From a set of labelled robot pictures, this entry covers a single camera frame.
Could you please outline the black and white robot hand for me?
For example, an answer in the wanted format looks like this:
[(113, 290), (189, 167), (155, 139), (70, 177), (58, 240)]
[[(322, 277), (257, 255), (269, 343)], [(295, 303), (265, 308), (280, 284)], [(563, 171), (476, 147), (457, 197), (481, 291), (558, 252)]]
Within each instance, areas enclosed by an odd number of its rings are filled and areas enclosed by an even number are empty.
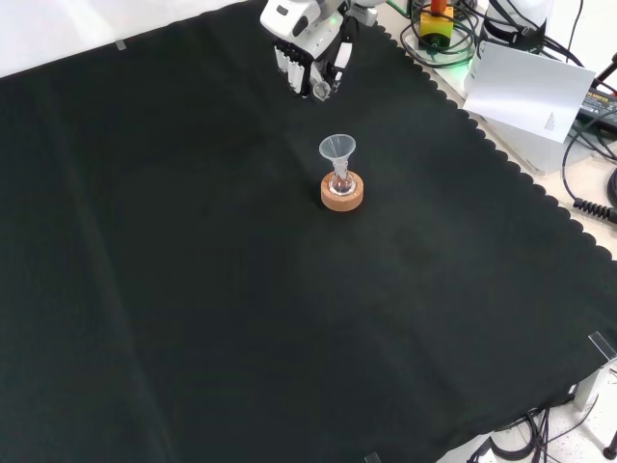
[(336, 93), (360, 24), (349, 1), (269, 1), (260, 23), (273, 38), (288, 88), (323, 102)]

